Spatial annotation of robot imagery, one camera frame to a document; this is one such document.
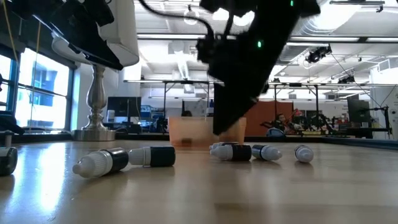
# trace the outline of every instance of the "computer monitor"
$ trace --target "computer monitor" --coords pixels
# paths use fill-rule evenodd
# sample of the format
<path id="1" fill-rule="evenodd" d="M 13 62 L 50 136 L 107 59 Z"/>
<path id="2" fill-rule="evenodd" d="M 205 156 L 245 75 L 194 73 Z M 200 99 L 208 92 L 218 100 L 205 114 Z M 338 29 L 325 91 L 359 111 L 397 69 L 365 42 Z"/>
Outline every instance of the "computer monitor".
<path id="1" fill-rule="evenodd" d="M 108 110 L 114 110 L 114 116 L 140 117 L 141 116 L 141 97 L 108 97 Z"/>
<path id="2" fill-rule="evenodd" d="M 363 100 L 348 99 L 349 121 L 355 123 L 370 123 L 371 112 L 369 111 L 369 102 Z"/>

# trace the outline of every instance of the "translucent container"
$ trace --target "translucent container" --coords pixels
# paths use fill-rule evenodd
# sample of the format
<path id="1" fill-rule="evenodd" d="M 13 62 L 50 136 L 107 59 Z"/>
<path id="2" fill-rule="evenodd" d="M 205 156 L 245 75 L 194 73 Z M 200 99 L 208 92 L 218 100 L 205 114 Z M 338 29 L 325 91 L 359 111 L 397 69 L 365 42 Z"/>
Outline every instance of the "translucent container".
<path id="1" fill-rule="evenodd" d="M 241 118 L 220 136 L 213 134 L 213 118 L 169 117 L 170 143 L 174 147 L 206 147 L 216 142 L 243 144 L 246 118 Z"/>

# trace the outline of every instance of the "table surface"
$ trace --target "table surface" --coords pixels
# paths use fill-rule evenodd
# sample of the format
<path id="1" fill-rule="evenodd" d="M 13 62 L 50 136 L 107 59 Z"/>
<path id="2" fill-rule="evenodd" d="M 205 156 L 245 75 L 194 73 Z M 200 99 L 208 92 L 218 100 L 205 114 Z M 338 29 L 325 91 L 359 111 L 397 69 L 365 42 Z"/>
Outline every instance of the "table surface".
<path id="1" fill-rule="evenodd" d="M 0 177 L 0 223 L 394 223 L 398 151 L 272 143 L 277 162 L 221 162 L 207 150 L 177 152 L 173 167 L 128 166 L 84 179 L 79 157 L 98 149 L 168 142 L 54 142 L 18 146 L 18 166 Z"/>

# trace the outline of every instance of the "silver metal stand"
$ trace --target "silver metal stand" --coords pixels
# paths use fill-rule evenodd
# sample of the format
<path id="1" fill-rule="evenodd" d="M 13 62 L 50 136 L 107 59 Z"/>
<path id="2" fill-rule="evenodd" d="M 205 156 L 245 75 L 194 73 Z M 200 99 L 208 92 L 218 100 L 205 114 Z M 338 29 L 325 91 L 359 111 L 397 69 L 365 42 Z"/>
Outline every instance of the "silver metal stand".
<path id="1" fill-rule="evenodd" d="M 102 120 L 102 109 L 106 106 L 106 96 L 103 85 L 105 67 L 93 65 L 93 82 L 87 94 L 87 105 L 91 108 L 88 124 L 81 130 L 73 131 L 76 141 L 114 141 L 115 131 L 108 130 Z"/>

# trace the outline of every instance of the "ceiling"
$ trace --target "ceiling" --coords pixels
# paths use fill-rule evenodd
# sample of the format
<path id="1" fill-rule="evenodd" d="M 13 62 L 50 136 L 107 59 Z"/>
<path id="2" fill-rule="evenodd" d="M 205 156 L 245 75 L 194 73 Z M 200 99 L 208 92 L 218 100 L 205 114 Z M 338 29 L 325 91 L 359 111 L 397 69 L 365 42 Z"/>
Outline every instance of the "ceiling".
<path id="1" fill-rule="evenodd" d="M 201 18 L 208 20 L 216 32 L 223 32 L 226 21 L 214 20 L 213 15 L 198 8 L 198 1 L 149 1 L 149 5 L 157 10 L 184 14 L 188 5 L 197 12 Z M 376 13 L 379 6 L 358 6 L 351 11 L 347 6 L 341 6 L 347 11 L 347 18 L 342 18 L 342 11 L 328 10 L 329 4 L 322 5 L 322 14 L 325 28 L 319 24 L 320 30 L 326 29 L 327 35 L 343 36 L 398 36 L 398 3 L 396 0 L 387 0 L 384 10 Z M 190 25 L 180 19 L 166 19 L 149 14 L 139 2 L 135 2 L 136 26 L 138 33 L 153 34 L 205 34 L 206 29 L 201 24 Z M 341 20 L 338 25 L 331 24 Z M 303 24 L 311 20 L 301 20 L 293 31 L 294 35 L 308 35 Z M 238 33 L 249 27 L 233 25 L 231 33 Z M 203 74 L 206 78 L 207 66 L 197 62 L 195 58 L 195 41 L 183 41 L 185 55 L 176 55 L 170 47 L 172 40 L 139 40 L 142 75 L 145 79 L 164 78 L 171 76 L 173 71 L 178 71 L 183 60 L 189 71 Z M 318 46 L 289 47 L 280 56 L 287 66 L 276 66 L 270 80 L 280 78 L 282 82 L 332 82 L 336 83 L 345 70 L 354 72 L 357 82 L 369 80 L 369 69 L 387 58 L 398 57 L 396 44 L 331 44 L 333 55 L 328 55 L 316 64 L 309 65 L 304 61 L 309 50 Z"/>

